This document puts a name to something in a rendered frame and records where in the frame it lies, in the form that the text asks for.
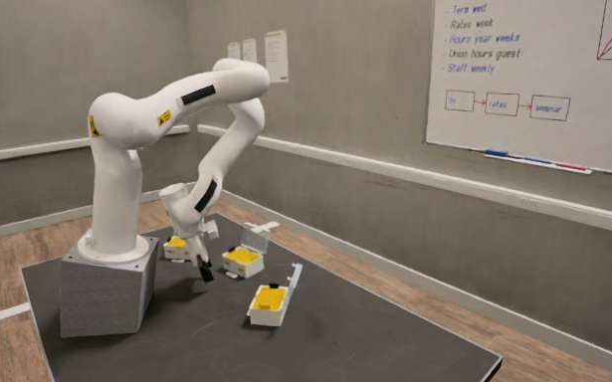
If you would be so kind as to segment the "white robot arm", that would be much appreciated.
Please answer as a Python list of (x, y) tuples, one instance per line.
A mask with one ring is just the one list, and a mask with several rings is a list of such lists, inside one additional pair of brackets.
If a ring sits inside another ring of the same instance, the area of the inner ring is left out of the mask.
[(178, 238), (204, 232), (211, 240), (218, 238), (214, 220), (204, 225), (200, 221), (217, 201), (225, 175), (262, 132), (265, 116), (258, 97), (269, 84), (262, 66), (224, 59), (212, 73), (183, 79), (148, 98), (98, 97), (89, 113), (96, 167), (93, 227), (86, 243), (85, 237), (79, 240), (79, 254), (104, 265), (128, 264), (147, 255), (148, 243), (137, 235), (142, 168), (136, 150), (155, 143), (185, 117), (226, 104), (235, 122), (200, 162), (191, 193), (183, 183), (159, 193)]

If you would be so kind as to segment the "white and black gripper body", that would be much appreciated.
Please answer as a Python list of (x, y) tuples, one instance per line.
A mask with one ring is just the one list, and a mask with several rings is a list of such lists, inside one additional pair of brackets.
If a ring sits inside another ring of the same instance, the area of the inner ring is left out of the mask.
[(202, 262), (204, 260), (206, 261), (206, 263), (208, 263), (207, 250), (200, 234), (194, 235), (189, 238), (183, 238), (180, 240), (184, 241), (194, 268), (197, 267), (196, 255), (201, 255)]

